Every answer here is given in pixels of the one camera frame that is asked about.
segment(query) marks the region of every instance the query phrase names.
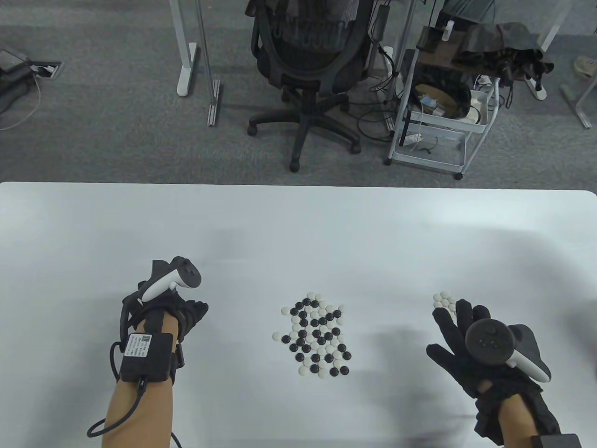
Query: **gray carpet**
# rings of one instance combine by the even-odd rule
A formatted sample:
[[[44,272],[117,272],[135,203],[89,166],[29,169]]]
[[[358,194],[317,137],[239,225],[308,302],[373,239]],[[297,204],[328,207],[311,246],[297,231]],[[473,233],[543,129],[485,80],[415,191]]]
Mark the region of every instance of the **gray carpet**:
[[[252,21],[245,0],[202,0],[213,72],[224,87],[217,128],[207,128],[208,97],[199,76],[187,98],[176,96],[180,70],[166,0],[2,0],[0,42],[33,59],[64,60],[54,81],[42,81],[39,111],[0,133],[0,182],[233,183],[266,185],[412,186],[587,189],[597,192],[597,128],[584,130],[559,94],[562,82],[580,91],[571,63],[597,57],[594,0],[577,0],[549,54],[549,97],[536,101],[515,87],[512,108],[500,111],[477,159],[460,182],[443,173],[382,164],[387,145],[363,139],[351,155],[342,139],[316,131],[307,137],[301,171],[287,165],[296,125],[264,125],[248,137],[248,117],[282,107],[279,91],[257,72],[250,53]],[[556,0],[497,0],[497,20],[522,20],[538,32]],[[427,21],[431,1],[418,5],[413,34]],[[395,2],[386,44],[405,7]],[[356,99],[374,100],[367,86]],[[18,121],[36,92],[2,116]],[[597,91],[586,105],[597,123]],[[351,126],[352,118],[334,116]],[[381,124],[366,127],[383,133]]]

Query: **white table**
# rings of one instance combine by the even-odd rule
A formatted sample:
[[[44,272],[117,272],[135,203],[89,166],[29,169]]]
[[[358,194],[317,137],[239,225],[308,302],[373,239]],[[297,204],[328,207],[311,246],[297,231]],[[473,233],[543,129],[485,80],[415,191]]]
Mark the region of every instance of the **white table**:
[[[440,290],[531,326],[550,408],[597,439],[591,193],[3,183],[0,217],[1,447],[99,446],[121,299],[175,255],[210,304],[176,379],[184,448],[492,447],[424,353]],[[271,338],[310,290],[347,305],[349,376],[300,377]]]

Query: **black glove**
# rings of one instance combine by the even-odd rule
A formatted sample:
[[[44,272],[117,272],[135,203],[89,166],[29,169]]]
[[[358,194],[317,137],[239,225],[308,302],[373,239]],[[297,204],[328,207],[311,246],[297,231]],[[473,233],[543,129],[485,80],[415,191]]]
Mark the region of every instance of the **black glove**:
[[[183,300],[175,290],[167,290],[143,305],[137,300],[133,301],[130,307],[131,318],[128,325],[136,328],[146,318],[147,313],[156,309],[168,312],[178,320],[179,335],[177,340],[180,343],[197,325],[197,322],[203,319],[209,306],[203,302]]]
[[[481,437],[488,437],[497,445],[504,440],[498,421],[501,403],[513,395],[520,395],[535,419],[541,435],[560,434],[558,421],[551,414],[541,397],[543,390],[528,375],[518,368],[507,365],[491,367],[477,362],[466,348],[464,337],[469,327],[480,319],[490,318],[489,310],[482,305],[472,308],[466,300],[456,302],[456,322],[445,308],[433,310],[433,318],[444,335],[453,353],[438,344],[427,346],[427,355],[448,372],[472,398],[476,398],[477,425],[475,431]],[[481,394],[479,384],[483,380],[492,383],[491,388]]]

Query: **vr controller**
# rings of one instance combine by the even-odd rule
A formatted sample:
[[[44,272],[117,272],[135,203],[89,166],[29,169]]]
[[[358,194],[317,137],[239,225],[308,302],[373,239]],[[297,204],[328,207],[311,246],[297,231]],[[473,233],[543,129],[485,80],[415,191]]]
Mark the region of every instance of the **vr controller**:
[[[507,326],[495,319],[481,319],[470,326],[465,341],[471,356],[481,364],[518,367],[540,383],[552,379],[541,360],[535,335],[526,325]]]

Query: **person's arm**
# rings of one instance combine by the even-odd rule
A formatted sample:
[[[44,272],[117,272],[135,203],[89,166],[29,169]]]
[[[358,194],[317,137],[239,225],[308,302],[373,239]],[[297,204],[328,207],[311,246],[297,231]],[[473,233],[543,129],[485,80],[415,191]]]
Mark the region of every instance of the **person's arm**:
[[[478,390],[483,394],[491,386],[491,381],[483,380]],[[498,421],[505,448],[532,448],[531,437],[539,433],[533,415],[520,395],[504,400],[498,413]]]
[[[145,320],[137,327],[144,332]],[[172,352],[176,350],[179,323],[169,313],[164,313],[163,333],[174,336]],[[110,401],[105,426],[118,421],[131,408],[137,397],[137,383],[118,381]],[[121,426],[102,436],[102,448],[168,448],[172,432],[172,380],[148,383],[137,410]]]

